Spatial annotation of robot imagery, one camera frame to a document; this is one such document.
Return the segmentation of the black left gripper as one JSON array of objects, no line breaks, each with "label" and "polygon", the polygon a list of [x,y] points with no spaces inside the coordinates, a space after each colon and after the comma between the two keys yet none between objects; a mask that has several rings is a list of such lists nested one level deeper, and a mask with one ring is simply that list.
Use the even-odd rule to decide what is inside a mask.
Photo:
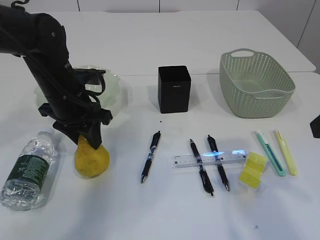
[{"label": "black left gripper", "polygon": [[78,145],[81,134],[92,148],[97,150],[100,147],[102,144],[101,124],[108,125],[111,122],[110,110],[97,107],[90,111],[69,100],[66,96],[49,97],[47,100],[48,103],[42,104],[38,110],[43,117],[51,117],[68,129],[60,130],[61,133],[76,145]]}]

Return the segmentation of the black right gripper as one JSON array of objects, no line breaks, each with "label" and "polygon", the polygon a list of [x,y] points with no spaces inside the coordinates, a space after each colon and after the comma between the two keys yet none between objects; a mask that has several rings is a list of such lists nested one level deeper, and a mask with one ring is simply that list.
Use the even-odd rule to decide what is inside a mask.
[{"label": "black right gripper", "polygon": [[320,138],[320,115],[310,122],[310,129],[314,138]]}]

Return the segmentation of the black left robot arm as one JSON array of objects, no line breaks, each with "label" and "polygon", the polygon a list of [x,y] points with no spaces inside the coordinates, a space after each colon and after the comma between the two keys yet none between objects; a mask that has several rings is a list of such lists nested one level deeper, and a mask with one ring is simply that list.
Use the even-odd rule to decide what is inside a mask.
[{"label": "black left robot arm", "polygon": [[64,26],[49,14],[1,5],[0,51],[24,59],[47,100],[38,111],[55,120],[53,128],[75,144],[83,136],[98,149],[101,125],[113,118],[98,98],[106,89],[106,71],[72,67]]}]

